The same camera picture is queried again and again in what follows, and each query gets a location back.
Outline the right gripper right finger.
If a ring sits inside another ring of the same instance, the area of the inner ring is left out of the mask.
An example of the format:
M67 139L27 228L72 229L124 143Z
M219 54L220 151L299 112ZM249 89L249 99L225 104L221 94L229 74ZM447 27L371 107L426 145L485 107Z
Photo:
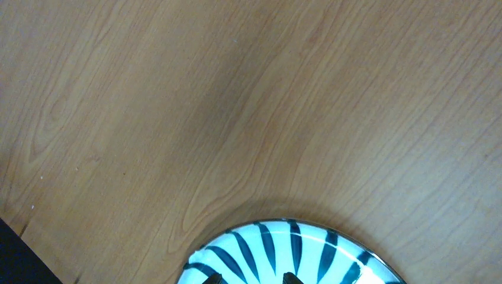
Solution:
M293 274L292 272L286 272L283 275L283 284L303 284L302 281L299 280L299 278Z

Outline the white black striped plate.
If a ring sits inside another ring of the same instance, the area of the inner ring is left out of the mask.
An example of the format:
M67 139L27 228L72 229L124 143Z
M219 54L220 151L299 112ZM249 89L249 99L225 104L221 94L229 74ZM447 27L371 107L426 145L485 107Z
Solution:
M282 283L292 272L303 283L404 283L373 251L335 229L295 219L269 219L225 230L195 250L178 283Z

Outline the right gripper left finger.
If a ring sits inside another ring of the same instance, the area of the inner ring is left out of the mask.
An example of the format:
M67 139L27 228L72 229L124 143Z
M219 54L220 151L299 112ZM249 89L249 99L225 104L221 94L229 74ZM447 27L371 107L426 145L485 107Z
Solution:
M213 273L204 281L204 284L225 284L225 283L226 281L224 280L222 274L220 273Z

